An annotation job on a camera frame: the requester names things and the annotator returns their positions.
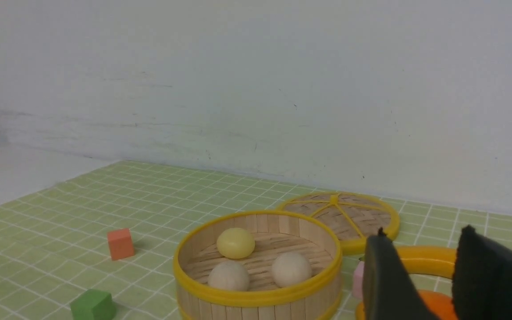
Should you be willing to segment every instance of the yellow steamer rim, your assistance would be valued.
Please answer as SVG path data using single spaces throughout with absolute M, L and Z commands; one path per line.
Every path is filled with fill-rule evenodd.
M 300 213 L 327 225 L 341 241 L 344 255 L 364 253 L 366 238 L 380 227 L 396 239 L 400 217 L 388 203 L 350 192 L 317 192 L 287 200 L 278 210 Z
M 232 227 L 245 228 L 254 235 L 256 249 L 252 255 L 260 248 L 260 255 L 253 258 L 254 263 L 260 264 L 260 272 L 256 274 L 256 271 L 251 272 L 250 267 L 247 267 L 251 281 L 267 273 L 262 272 L 262 266 L 267 269 L 266 265 L 271 265 L 281 253 L 278 247 L 284 241 L 282 237 L 299 239 L 298 248 L 307 243 L 312 251 L 321 251 L 327 257 L 323 270 L 317 274 L 314 272 L 314 276 L 307 281 L 281 289 L 275 286 L 271 290 L 235 292 L 211 288 L 206 285 L 206 278 L 214 266 L 209 266 L 211 261 L 199 257 L 215 259 L 218 256 L 216 259 L 221 259 L 215 249 L 216 239 L 222 231 Z M 266 244 L 266 235 L 275 236 L 279 241 Z M 268 253 L 266 250 L 261 251 L 264 247 L 272 248 L 275 256 L 263 258 L 262 255 Z M 202 276 L 189 276 L 188 272 L 191 271 L 186 272 L 187 266 L 191 265 L 189 261 L 197 261 L 197 265 L 202 265 L 199 267 Z M 177 304 L 185 320 L 329 320 L 337 311 L 343 293 L 342 261 L 343 251 L 337 236 L 316 219 L 282 211 L 234 213 L 197 227 L 179 243 L 173 258 Z

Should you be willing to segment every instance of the grout line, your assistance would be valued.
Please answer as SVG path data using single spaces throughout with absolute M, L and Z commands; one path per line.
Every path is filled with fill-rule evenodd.
M 457 221 L 458 221 L 459 217 L 460 217 L 460 209 L 457 209 L 456 217 L 455 217 L 455 219 L 453 219 L 452 233 L 449 234 L 448 247 L 450 245 L 452 245 L 453 234 L 456 233 L 456 226 L 457 226 Z
M 418 231 L 418 233 L 416 234 L 416 237 L 414 238 L 414 245 L 417 245 L 417 243 L 418 243 L 418 238 L 422 234 L 422 230 L 424 229 L 424 226 L 426 225 L 426 221 L 428 221 L 428 217 L 430 215 L 431 210 L 432 210 L 432 205 L 430 205 L 430 207 L 428 208 L 428 212 L 426 213 L 426 215 L 424 217 L 424 221 L 422 222 L 422 225 L 420 226 L 420 230 Z
M 485 225 L 484 225 L 484 231 L 483 231 L 483 235 L 484 236 L 487 236 L 487 229 L 488 229 L 488 227 L 489 227 L 489 212 L 485 216 Z

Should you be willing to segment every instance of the wooden block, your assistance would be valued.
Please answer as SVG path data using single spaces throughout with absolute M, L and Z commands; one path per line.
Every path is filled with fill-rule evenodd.
M 74 320 L 112 320 L 116 316 L 116 305 L 112 294 L 89 289 L 71 303 Z
M 136 253 L 128 228 L 108 232 L 108 247 L 113 261 L 132 257 Z

